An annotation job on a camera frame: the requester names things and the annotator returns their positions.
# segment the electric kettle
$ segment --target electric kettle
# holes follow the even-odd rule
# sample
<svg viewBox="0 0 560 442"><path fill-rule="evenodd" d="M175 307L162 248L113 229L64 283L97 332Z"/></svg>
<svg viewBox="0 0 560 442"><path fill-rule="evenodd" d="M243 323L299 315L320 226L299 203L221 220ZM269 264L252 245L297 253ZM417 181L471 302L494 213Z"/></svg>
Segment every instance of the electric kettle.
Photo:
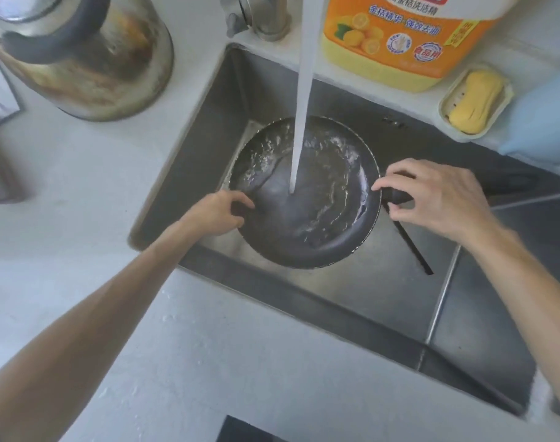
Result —
<svg viewBox="0 0 560 442"><path fill-rule="evenodd" d="M151 0L0 0L0 60L70 115L111 121L159 96L173 45Z"/></svg>

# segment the dish soap bottle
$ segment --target dish soap bottle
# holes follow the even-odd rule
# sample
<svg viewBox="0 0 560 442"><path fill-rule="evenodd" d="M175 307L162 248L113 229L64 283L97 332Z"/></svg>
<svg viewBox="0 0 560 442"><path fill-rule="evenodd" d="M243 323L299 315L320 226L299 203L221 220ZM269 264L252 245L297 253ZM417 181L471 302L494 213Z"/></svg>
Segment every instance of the dish soap bottle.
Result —
<svg viewBox="0 0 560 442"><path fill-rule="evenodd" d="M330 0L329 61L394 88L424 91L446 76L518 0Z"/></svg>

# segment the faucet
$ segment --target faucet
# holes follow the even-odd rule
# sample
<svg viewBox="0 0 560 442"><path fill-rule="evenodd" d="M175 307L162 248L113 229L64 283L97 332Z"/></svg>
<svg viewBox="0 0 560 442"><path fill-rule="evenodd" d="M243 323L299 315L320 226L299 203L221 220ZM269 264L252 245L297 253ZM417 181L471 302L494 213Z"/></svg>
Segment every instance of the faucet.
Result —
<svg viewBox="0 0 560 442"><path fill-rule="evenodd" d="M226 15L227 37L253 29L266 42L283 38L290 29L288 0L220 0Z"/></svg>

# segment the yellow soap bar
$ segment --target yellow soap bar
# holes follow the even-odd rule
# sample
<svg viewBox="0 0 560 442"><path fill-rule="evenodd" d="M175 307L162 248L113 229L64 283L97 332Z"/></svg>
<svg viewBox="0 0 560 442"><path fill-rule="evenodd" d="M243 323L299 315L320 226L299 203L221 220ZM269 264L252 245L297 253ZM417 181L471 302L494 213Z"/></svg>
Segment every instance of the yellow soap bar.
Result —
<svg viewBox="0 0 560 442"><path fill-rule="evenodd" d="M503 90L504 79L494 71L479 69L468 74L466 92L450 112L450 124L458 130L474 135L487 126L491 108Z"/></svg>

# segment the water stream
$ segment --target water stream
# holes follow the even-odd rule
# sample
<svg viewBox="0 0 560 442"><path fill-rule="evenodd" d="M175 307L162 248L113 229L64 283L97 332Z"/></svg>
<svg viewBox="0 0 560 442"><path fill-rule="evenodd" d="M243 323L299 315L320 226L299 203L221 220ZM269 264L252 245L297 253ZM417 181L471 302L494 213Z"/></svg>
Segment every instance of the water stream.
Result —
<svg viewBox="0 0 560 442"><path fill-rule="evenodd" d="M296 187L298 163L305 138L306 112L313 83L315 60L319 47L320 28L323 19L325 0L302 0L302 37L300 40L300 68L298 71L298 93L296 96L296 122L292 169L290 174L290 193Z"/></svg>

